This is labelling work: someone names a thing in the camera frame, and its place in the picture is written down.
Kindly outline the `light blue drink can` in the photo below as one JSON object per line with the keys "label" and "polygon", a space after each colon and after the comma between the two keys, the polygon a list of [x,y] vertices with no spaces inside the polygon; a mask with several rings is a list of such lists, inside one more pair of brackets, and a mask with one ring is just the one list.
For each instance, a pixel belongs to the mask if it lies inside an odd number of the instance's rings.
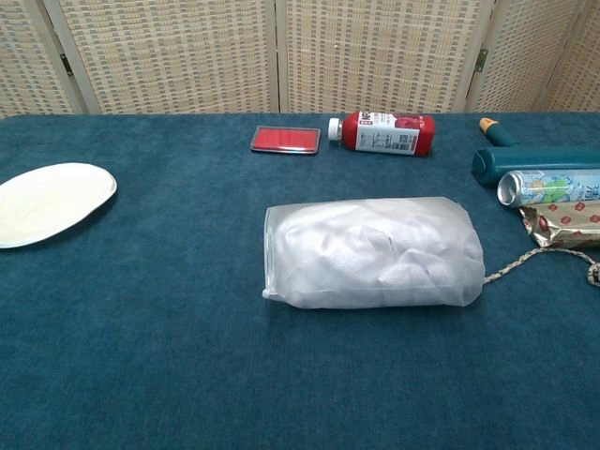
{"label": "light blue drink can", "polygon": [[600,200],[600,169],[507,172],[498,183],[497,198],[513,208]]}

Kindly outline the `teal blue tablecloth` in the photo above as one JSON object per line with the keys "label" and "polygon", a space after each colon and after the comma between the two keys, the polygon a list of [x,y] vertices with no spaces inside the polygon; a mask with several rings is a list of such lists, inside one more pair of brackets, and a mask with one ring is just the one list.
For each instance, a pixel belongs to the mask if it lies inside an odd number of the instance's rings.
{"label": "teal blue tablecloth", "polygon": [[0,183],[88,162],[115,196],[0,249],[0,450],[600,450],[600,289],[562,253],[468,307],[302,310],[262,298],[267,207],[445,196],[488,271],[532,247],[471,173],[475,113],[429,157],[251,151],[259,126],[325,114],[20,115]]}

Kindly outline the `red stamp pad case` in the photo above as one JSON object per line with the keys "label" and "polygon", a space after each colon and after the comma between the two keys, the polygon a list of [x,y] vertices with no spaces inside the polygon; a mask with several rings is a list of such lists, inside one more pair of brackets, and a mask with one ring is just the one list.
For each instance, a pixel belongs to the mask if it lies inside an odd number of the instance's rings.
{"label": "red stamp pad case", "polygon": [[317,128],[258,126],[250,149],[254,152],[313,155],[321,132]]}

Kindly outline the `white round plate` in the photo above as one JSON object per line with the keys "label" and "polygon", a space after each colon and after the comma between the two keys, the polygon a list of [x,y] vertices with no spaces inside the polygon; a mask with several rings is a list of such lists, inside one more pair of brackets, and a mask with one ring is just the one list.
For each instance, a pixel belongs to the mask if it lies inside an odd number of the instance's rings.
{"label": "white round plate", "polygon": [[98,166],[67,162],[19,174],[0,184],[0,248],[35,244],[87,218],[117,191]]}

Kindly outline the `red juice bottle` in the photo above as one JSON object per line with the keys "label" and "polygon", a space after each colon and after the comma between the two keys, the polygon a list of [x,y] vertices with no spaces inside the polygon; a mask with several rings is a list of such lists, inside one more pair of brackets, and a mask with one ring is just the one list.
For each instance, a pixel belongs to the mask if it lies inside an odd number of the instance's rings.
{"label": "red juice bottle", "polygon": [[431,115],[353,112],[331,118],[327,136],[353,151],[426,157],[435,135]]}

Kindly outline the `gold foil snack package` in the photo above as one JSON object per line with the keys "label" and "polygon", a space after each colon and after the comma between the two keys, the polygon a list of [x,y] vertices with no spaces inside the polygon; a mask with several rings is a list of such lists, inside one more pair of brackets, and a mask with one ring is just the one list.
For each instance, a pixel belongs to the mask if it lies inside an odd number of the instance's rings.
{"label": "gold foil snack package", "polygon": [[518,211],[540,248],[600,247],[600,201],[537,203]]}

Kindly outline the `woven folding screen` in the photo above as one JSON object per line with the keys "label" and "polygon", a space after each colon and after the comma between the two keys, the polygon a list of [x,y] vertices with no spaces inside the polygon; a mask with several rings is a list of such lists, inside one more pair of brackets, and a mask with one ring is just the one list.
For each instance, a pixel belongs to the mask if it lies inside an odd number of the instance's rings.
{"label": "woven folding screen", "polygon": [[0,0],[0,119],[600,113],[600,0]]}

